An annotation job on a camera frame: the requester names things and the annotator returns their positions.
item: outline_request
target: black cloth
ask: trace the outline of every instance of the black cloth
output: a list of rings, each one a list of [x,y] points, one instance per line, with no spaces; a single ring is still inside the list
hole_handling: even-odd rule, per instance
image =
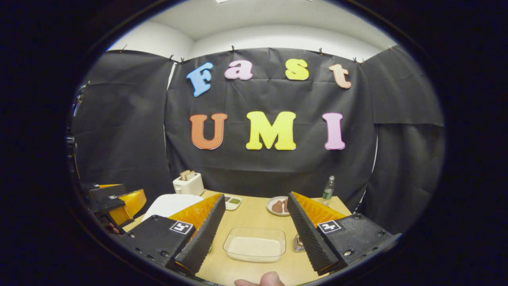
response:
[[[428,75],[400,46],[369,58],[362,68],[372,94],[374,123],[444,126]]]
[[[375,168],[359,211],[392,233],[406,231],[436,189],[445,123],[428,75],[400,46],[362,64],[377,126]]]
[[[379,124],[377,157],[364,214],[391,233],[406,231],[432,198],[445,155],[445,129]]]
[[[309,78],[289,80],[285,63],[303,59]],[[227,79],[224,72],[235,60],[252,62],[249,80]],[[198,97],[186,76],[206,62],[213,68],[210,90]],[[349,70],[352,83],[343,89],[329,67],[341,64]],[[296,149],[276,150],[274,146],[248,150],[250,111],[262,111],[271,124],[282,111],[296,114],[293,139]],[[342,150],[326,150],[327,126],[322,115],[337,112],[341,120]],[[189,117],[204,114],[204,137],[213,137],[214,113],[226,113],[224,141],[214,150],[201,150],[191,141]],[[375,153],[375,127],[367,81],[359,65],[338,56],[319,55],[298,49],[257,48],[235,53],[201,56],[177,65],[168,90],[166,136],[172,177],[185,169],[203,175],[205,188],[239,195],[274,197],[290,191],[305,196],[323,194],[330,175],[335,176],[335,194],[353,209],[371,174]]]
[[[81,181],[144,189],[147,203],[138,215],[174,192],[164,137],[171,67],[154,54],[106,52],[84,78],[90,85],[72,122]]]

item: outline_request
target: plastic bottle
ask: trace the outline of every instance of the plastic bottle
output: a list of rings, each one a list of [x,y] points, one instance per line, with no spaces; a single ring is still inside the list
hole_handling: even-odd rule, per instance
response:
[[[332,198],[334,188],[335,188],[335,177],[330,176],[328,183],[325,186],[325,191],[323,192],[323,205],[325,206],[328,205],[328,202]]]

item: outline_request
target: wooden table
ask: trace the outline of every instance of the wooden table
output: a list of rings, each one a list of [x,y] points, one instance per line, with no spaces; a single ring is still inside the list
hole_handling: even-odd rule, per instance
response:
[[[214,194],[217,194],[217,192],[206,190],[201,197],[207,198]],[[276,216],[271,214],[266,208],[268,198],[242,195],[233,196],[242,198],[242,203],[236,210],[224,213],[212,243],[212,250],[206,256],[200,271],[196,273],[197,277],[225,286],[234,286],[236,279],[245,279],[259,283],[263,274],[276,271],[280,276],[280,280],[286,286],[293,286],[327,275],[318,276],[314,272],[305,252],[293,251],[293,240],[297,232],[291,216]],[[351,212],[336,196],[332,197],[329,206],[344,215],[351,215]],[[141,222],[142,217],[138,217],[133,223],[125,226],[123,229],[126,232],[130,231]],[[229,231],[238,226],[282,230],[285,233],[286,239],[285,253],[277,262],[273,263],[252,263],[233,260],[224,251],[223,244]]]

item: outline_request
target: ceiling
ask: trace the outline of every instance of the ceiling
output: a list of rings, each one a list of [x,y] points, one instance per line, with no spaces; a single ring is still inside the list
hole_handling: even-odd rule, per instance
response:
[[[352,36],[381,50],[395,42],[359,17],[324,0],[184,1],[150,21],[170,26],[197,41],[220,32],[258,25],[321,28]]]

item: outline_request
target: finger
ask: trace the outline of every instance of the finger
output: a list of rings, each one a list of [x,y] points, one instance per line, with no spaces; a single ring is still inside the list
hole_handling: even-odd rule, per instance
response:
[[[268,272],[261,277],[260,286],[284,286],[277,272]]]
[[[238,279],[235,280],[235,286],[259,286],[259,284],[255,284],[243,279]]]

